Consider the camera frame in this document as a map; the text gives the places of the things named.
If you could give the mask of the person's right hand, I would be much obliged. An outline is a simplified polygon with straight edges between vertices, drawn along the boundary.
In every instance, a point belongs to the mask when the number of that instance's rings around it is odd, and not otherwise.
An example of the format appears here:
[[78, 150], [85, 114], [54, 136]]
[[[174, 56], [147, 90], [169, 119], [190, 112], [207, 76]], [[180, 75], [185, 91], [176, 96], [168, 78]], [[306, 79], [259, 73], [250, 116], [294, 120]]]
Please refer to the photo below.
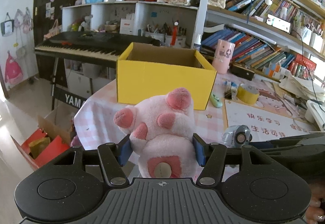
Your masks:
[[324, 204], [324, 180], [313, 181], [309, 187], [312, 198], [306, 211], [306, 221], [309, 224], [324, 223], [324, 209], [321, 208], [321, 204]]

